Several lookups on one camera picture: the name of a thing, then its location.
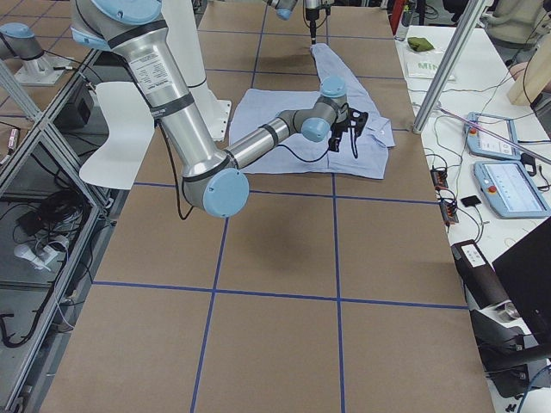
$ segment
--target label on robot arm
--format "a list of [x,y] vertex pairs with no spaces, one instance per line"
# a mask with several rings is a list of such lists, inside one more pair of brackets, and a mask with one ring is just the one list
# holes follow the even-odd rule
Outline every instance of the label on robot arm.
[[146,95],[174,84],[163,59],[154,52],[133,60],[129,65]]
[[463,249],[463,252],[465,253],[465,257],[471,263],[473,268],[480,267],[486,264],[486,262],[484,261],[484,258],[482,258],[479,251],[476,249],[474,245],[463,245],[461,248]]

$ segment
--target bottle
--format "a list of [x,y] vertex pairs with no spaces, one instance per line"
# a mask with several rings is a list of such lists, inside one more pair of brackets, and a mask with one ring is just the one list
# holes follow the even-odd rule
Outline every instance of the bottle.
[[396,29],[396,34],[394,38],[398,41],[406,39],[407,31],[410,28],[413,20],[413,13],[417,8],[417,0],[406,0],[404,4],[404,9],[402,10],[402,16],[399,19],[398,28]]

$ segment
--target blue-framed device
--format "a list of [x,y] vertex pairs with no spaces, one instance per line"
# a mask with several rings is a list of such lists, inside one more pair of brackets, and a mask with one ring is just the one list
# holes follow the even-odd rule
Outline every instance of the blue-framed device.
[[518,161],[474,163],[474,176],[490,207],[501,218],[546,218],[551,208]]
[[[467,119],[474,123],[480,123],[485,129],[508,138],[514,143],[518,142],[513,119],[494,114],[481,114],[479,112],[471,112],[467,115]],[[505,142],[501,142],[469,125],[465,125],[464,132],[468,149],[473,155],[491,157],[493,159],[520,160],[520,152]]]

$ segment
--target blue cable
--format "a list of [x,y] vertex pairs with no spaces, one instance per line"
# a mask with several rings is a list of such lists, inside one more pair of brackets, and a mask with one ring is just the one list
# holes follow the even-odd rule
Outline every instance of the blue cable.
[[522,398],[522,400],[520,401],[520,404],[518,405],[517,413],[520,413],[520,411],[522,410],[523,405],[524,405],[524,401],[526,400],[526,397],[528,396],[529,391],[532,390],[532,386],[533,386],[534,383],[536,382],[536,379],[540,376],[540,374],[542,374],[542,373],[545,372],[546,370],[551,371],[551,365],[545,366],[542,370],[540,370],[539,372],[537,372],[537,374],[536,374],[536,375],[532,378],[532,380],[529,382],[528,387],[526,388],[526,391],[524,392],[523,398]]

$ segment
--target red object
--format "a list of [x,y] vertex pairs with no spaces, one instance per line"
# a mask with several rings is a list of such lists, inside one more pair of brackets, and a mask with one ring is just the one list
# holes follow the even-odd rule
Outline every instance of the red object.
[[398,30],[399,19],[402,16],[402,11],[404,10],[404,3],[407,0],[396,0],[394,2],[393,13],[390,16],[390,28],[393,31],[393,34],[396,34]]

